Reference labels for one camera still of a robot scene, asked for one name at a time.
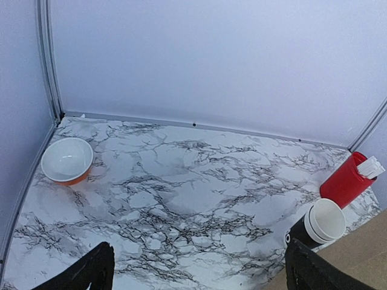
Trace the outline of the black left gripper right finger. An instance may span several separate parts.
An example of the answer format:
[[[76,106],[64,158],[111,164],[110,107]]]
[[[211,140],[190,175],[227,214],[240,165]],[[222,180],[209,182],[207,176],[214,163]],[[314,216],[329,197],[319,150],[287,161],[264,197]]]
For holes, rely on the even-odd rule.
[[[285,272],[288,289],[373,289],[338,270],[297,239],[287,246]]]

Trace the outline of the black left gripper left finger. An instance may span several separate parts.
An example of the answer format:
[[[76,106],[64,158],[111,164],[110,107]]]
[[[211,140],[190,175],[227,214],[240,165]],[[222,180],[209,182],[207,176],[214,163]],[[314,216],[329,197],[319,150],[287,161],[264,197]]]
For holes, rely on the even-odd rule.
[[[36,289],[112,289],[114,249],[101,242],[62,273]]]

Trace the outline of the brown paper bag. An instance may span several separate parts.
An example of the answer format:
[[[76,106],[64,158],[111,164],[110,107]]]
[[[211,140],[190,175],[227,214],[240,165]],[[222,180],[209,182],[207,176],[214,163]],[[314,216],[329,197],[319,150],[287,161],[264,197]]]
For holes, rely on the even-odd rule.
[[[316,252],[345,274],[373,289],[386,289],[386,210]],[[288,289],[285,268],[265,289]]]

